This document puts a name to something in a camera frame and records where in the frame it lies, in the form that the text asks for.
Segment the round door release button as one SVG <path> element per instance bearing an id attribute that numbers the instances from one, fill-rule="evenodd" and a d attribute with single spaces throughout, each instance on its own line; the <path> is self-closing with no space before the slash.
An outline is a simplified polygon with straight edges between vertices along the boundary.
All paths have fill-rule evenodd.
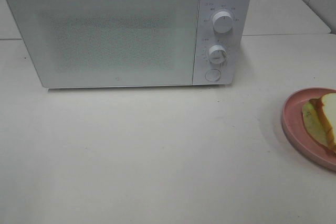
<path id="1" fill-rule="evenodd" d="M 217 69 L 211 69 L 206 72 L 205 79 L 209 82 L 216 82 L 220 79 L 221 72 Z"/>

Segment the white microwave door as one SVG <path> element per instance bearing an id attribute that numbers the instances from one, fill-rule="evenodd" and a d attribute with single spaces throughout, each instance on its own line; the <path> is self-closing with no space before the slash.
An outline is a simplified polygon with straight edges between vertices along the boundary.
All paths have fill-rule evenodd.
<path id="1" fill-rule="evenodd" d="M 192 83 L 198 0 L 7 0 L 46 88 Z"/>

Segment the pink round plate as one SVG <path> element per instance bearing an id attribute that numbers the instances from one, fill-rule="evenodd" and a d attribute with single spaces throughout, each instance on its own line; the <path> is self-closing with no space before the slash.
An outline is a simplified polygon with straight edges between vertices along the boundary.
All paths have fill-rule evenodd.
<path id="1" fill-rule="evenodd" d="M 282 108 L 281 125 L 289 143 L 307 160 L 335 171 L 335 154 L 316 142 L 306 131 L 301 109 L 312 98 L 335 93 L 330 88 L 306 88 L 291 94 Z"/>

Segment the white bread sandwich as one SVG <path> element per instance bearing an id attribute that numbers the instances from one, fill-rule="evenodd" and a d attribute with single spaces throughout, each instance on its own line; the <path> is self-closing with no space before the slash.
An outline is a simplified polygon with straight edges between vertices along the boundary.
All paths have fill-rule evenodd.
<path id="1" fill-rule="evenodd" d="M 302 106 L 301 112 L 308 134 L 335 153 L 335 93 L 310 99 Z"/>

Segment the lower white timer knob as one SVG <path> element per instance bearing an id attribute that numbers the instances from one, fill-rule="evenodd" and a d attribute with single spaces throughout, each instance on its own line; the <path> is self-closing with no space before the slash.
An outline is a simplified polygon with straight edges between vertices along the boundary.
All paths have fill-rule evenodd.
<path id="1" fill-rule="evenodd" d="M 210 63 L 220 65 L 227 59 L 227 52 L 222 45 L 213 45 L 208 49 L 208 59 Z"/>

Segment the upper white control knob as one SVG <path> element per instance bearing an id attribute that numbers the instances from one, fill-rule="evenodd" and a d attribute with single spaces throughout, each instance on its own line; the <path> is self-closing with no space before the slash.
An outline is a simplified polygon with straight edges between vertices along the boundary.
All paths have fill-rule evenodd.
<path id="1" fill-rule="evenodd" d="M 213 29 L 220 34 L 229 32 L 233 27 L 233 17 L 227 10 L 220 10 L 213 15 Z"/>

